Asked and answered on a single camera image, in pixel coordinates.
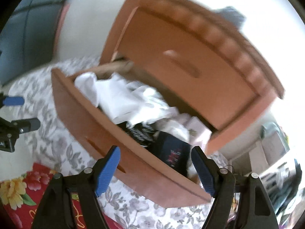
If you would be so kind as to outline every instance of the drawer handle slot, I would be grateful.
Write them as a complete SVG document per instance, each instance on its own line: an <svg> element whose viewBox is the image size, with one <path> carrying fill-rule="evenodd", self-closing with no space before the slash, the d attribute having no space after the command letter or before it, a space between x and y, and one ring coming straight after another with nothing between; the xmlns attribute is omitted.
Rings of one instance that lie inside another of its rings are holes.
<svg viewBox="0 0 305 229"><path fill-rule="evenodd" d="M200 70L191 64L189 61L184 59L180 54L178 54L174 50L167 50L163 52L163 55L170 59L175 65L179 66L182 70L188 73L190 76L194 78L199 78L201 73Z"/></svg>
<svg viewBox="0 0 305 229"><path fill-rule="evenodd" d="M85 139L86 139L86 141L87 141L94 149L98 150L99 153L100 153L103 157L106 156L106 154L105 154L104 152L101 152L101 149L100 149L92 140L88 139L87 137L85 137ZM126 171L124 170L124 168L123 168L120 164L118 164L117 169L120 170L120 171L123 172L123 173L126 173Z"/></svg>

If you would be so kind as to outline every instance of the metal bolt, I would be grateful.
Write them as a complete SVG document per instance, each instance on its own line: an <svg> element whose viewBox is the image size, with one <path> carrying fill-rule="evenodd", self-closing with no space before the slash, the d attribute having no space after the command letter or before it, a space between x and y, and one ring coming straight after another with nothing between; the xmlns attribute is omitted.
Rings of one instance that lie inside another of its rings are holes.
<svg viewBox="0 0 305 229"><path fill-rule="evenodd" d="M226 168L221 168L221 169L219 170L219 172L220 172L221 174L227 174L227 173L228 173L228 170L227 170Z"/></svg>
<svg viewBox="0 0 305 229"><path fill-rule="evenodd" d="M251 176L252 176L253 178L255 178L255 179L258 178L258 174L254 173L254 172L251 173Z"/></svg>
<svg viewBox="0 0 305 229"><path fill-rule="evenodd" d="M92 168L86 168L86 169L84 169L84 173L85 174L89 174L89 173L91 173L93 171L93 169Z"/></svg>
<svg viewBox="0 0 305 229"><path fill-rule="evenodd" d="M60 177L61 177L61 174L60 174L60 173L56 173L56 174L53 176L54 179L59 179Z"/></svg>

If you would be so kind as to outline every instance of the blue rubber pad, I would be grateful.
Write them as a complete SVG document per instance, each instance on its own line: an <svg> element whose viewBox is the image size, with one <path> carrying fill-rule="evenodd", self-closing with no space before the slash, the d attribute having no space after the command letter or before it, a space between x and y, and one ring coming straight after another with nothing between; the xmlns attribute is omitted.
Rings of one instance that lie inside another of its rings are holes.
<svg viewBox="0 0 305 229"><path fill-rule="evenodd" d="M119 164L120 158L121 150L119 147L116 147L97 178L97 186L95 189L95 194L97 197L100 197L102 193L106 192L111 178L113 177L114 172Z"/></svg>
<svg viewBox="0 0 305 229"><path fill-rule="evenodd" d="M195 148L193 148L191 152L191 158L204 190L214 197L216 192L214 188L214 178L211 175L208 167L205 165L200 153L196 151Z"/></svg>
<svg viewBox="0 0 305 229"><path fill-rule="evenodd" d="M7 96L2 103L5 106L21 106L24 104L24 99L21 96Z"/></svg>

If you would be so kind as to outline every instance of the white floral bedsheet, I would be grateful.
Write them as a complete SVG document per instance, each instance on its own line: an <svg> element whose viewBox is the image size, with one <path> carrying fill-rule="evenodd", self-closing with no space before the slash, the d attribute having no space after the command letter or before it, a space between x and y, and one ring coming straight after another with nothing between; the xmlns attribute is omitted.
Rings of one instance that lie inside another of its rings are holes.
<svg viewBox="0 0 305 229"><path fill-rule="evenodd" d="M97 66L98 57L71 59L42 67L14 82L9 95L25 98L22 107L13 107L16 119L37 117L38 131L25 134L34 161L61 172L77 174L92 167L95 160L75 140L58 119L51 89L51 69L60 68L65 74ZM219 166L227 165L222 155L211 156ZM113 177L107 191L99 198L104 213L128 229L200 229L210 211L211 203L200 206L164 209L137 194Z"/></svg>

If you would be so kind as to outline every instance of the drawer front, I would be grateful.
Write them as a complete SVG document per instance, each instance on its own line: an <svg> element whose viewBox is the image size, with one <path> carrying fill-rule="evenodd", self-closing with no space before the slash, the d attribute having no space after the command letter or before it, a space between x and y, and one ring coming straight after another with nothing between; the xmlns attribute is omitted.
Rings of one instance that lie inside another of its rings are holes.
<svg viewBox="0 0 305 229"><path fill-rule="evenodd" d="M162 207L182 207L210 202L210 196L146 149L95 108L59 69L52 70L54 102L60 120L95 159L112 145L121 149L115 176L140 195Z"/></svg>
<svg viewBox="0 0 305 229"><path fill-rule="evenodd" d="M174 91L218 130L257 96L207 45L142 9L129 20L116 50Z"/></svg>

